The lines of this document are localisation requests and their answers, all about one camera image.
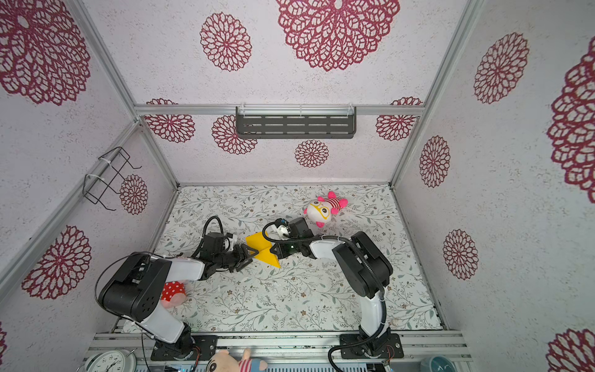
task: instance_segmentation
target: black wire hook rack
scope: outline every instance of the black wire hook rack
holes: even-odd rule
[[[112,160],[107,159],[106,157],[109,156],[110,154],[113,154],[114,151],[116,151],[116,153],[112,157]],[[122,165],[120,166],[120,168],[115,168],[114,165],[113,165],[113,162],[116,160],[116,158],[118,157],[118,155],[121,156],[124,159],[124,162],[122,163]],[[106,207],[106,205],[101,201],[101,198],[103,197],[103,195],[105,194],[105,192],[108,189],[112,190],[117,195],[120,195],[120,192],[114,190],[113,187],[111,186],[111,184],[112,184],[112,182],[118,176],[120,176],[122,178],[122,180],[125,180],[126,179],[120,173],[120,171],[124,168],[124,166],[126,164],[128,164],[132,169],[140,169],[140,168],[142,168],[142,165],[140,167],[133,166],[132,163],[130,162],[130,155],[128,154],[128,152],[126,152],[126,150],[124,150],[124,148],[122,146],[118,146],[118,147],[115,147],[115,148],[109,150],[105,154],[101,155],[98,158],[98,160],[103,160],[103,161],[107,162],[109,164],[109,167],[111,167],[115,171],[115,175],[112,177],[111,180],[109,180],[109,182],[106,182],[105,181],[105,179],[102,176],[103,176],[103,173],[109,167],[106,167],[100,174],[85,174],[84,175],[84,180],[83,180],[83,196],[85,197],[85,199],[87,199],[88,201],[90,201],[93,204],[99,203],[99,204],[103,205],[103,207],[105,209],[107,209],[108,211],[115,211],[115,210],[113,210],[111,208]],[[103,191],[101,192],[101,194],[99,195],[99,197],[97,197],[97,196],[95,196],[94,194],[91,193],[91,189],[93,188],[93,185],[95,184],[95,182],[92,182],[91,186],[87,190],[87,180],[89,178],[91,178],[91,177],[96,178],[97,180],[101,181],[105,185],[105,189],[103,189]]]

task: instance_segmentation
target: translucent blue bowl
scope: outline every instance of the translucent blue bowl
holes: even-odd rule
[[[448,358],[436,355],[422,360],[419,372],[456,372],[456,368]]]

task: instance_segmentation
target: wall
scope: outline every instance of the wall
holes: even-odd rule
[[[93,299],[95,282],[116,259],[148,248],[172,193],[140,133],[124,149],[132,165],[142,166],[133,170],[125,165],[122,170],[126,178],[135,174],[142,179],[135,178],[138,188],[132,187],[138,198],[125,198],[122,203],[108,191],[101,201],[115,211],[87,200],[77,207],[62,231],[64,237],[58,237],[0,309],[0,327],[8,346],[1,355],[0,370],[74,371],[95,333],[108,332],[115,324],[116,317]],[[113,175],[111,170],[105,173],[106,179]],[[120,191],[122,184],[117,177],[114,188]],[[95,195],[103,190],[101,185],[94,186]]]
[[[594,18],[487,3],[396,189],[478,371],[595,368]]]
[[[421,104],[466,1],[306,3],[85,1],[140,104]],[[354,139],[316,142],[305,151],[325,162],[303,166],[303,141],[255,144],[217,120],[149,118],[181,182],[386,182],[413,125],[358,117]]]
[[[0,270],[130,125],[64,5],[34,5],[0,2]],[[92,298],[95,279],[146,248],[171,196],[138,133],[125,147],[142,165],[134,172],[147,186],[146,208],[129,214],[109,193],[114,212],[88,201],[77,207],[63,244],[48,247],[0,308],[0,370],[74,371],[95,332],[113,325]]]

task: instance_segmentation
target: clock face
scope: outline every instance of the clock face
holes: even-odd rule
[[[91,365],[88,366],[88,372],[124,372],[129,368],[125,366],[126,356],[119,350],[108,351],[98,356]]]

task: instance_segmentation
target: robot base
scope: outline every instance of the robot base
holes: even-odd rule
[[[339,336],[340,345],[358,342],[362,339],[363,338],[360,335],[356,334]],[[341,357],[343,359],[388,359],[389,356],[393,359],[401,359],[405,356],[405,354],[403,353],[403,346],[401,345],[401,339],[399,338],[399,335],[397,335],[396,333],[390,333],[390,328],[387,329],[386,332],[384,332],[384,335],[380,336],[380,338],[373,340],[370,343],[356,346],[354,348],[341,350]]]
[[[191,336],[192,346],[198,346],[201,350],[201,356],[198,360],[209,360],[217,350],[217,336]],[[152,361],[173,361],[173,360],[196,360],[196,350],[192,349],[191,354],[177,355],[177,352],[166,347],[167,344],[157,341],[151,353]]]

